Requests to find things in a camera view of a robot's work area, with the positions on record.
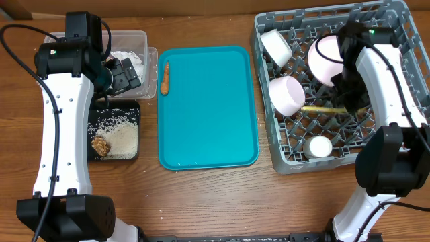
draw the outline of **dish rack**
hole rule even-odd
[[[305,105],[332,107],[331,90],[313,77],[307,65],[307,54],[320,36],[337,32],[349,21],[362,22],[367,27],[394,28],[409,90],[417,107],[429,120],[430,96],[426,86],[430,77],[429,58],[405,2],[385,0],[261,13],[255,17],[251,49],[263,92],[273,168],[280,174],[322,171],[355,163],[357,154],[375,133],[371,106],[365,114],[354,116],[299,111],[295,116],[286,117],[275,110],[269,97],[269,82],[291,75],[303,86]],[[293,57],[283,67],[274,64],[261,43],[261,35],[272,29],[281,33],[293,52]],[[303,144],[306,139],[318,135],[331,140],[333,151],[328,157],[307,159],[302,151]]]

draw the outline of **small white container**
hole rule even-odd
[[[261,42],[270,57],[280,67],[283,67],[293,56],[290,46],[276,29],[262,34]]]
[[[312,137],[303,145],[304,156],[308,159],[328,157],[332,149],[331,141],[324,136]]]
[[[308,52],[308,65],[310,71],[323,85],[333,87],[334,85],[331,82],[331,77],[342,72],[343,64],[334,63],[333,61],[324,59],[316,51],[315,45],[316,41],[310,46]],[[343,61],[339,53],[339,47],[337,46],[336,36],[323,38],[318,43],[318,49],[321,51],[321,54],[326,57],[335,61]]]
[[[272,104],[284,116],[291,116],[303,105],[305,100],[302,85],[294,77],[280,77],[269,84]]]

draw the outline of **clear plastic container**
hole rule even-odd
[[[64,37],[64,32],[51,33],[57,37]],[[142,30],[112,30],[111,52],[134,52],[142,60],[144,65],[144,80],[140,87],[126,91],[112,99],[151,99],[157,92],[157,73],[151,74],[157,69],[158,53],[155,48],[148,51],[146,33]],[[108,31],[103,31],[103,47],[108,46]],[[55,42],[51,37],[45,37],[44,43]]]

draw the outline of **wooden stick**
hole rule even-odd
[[[169,61],[166,63],[166,67],[164,68],[163,82],[161,83],[161,94],[167,95],[169,93]]]
[[[303,106],[300,108],[303,112],[325,112],[325,113],[334,113],[334,114],[348,114],[346,108],[328,108],[328,107],[318,107],[318,106]],[[367,111],[367,108],[358,109],[358,114],[363,114]]]

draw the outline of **teal tray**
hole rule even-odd
[[[169,94],[158,90],[159,160],[173,171],[253,164],[259,155],[248,52],[240,46],[164,52]]]

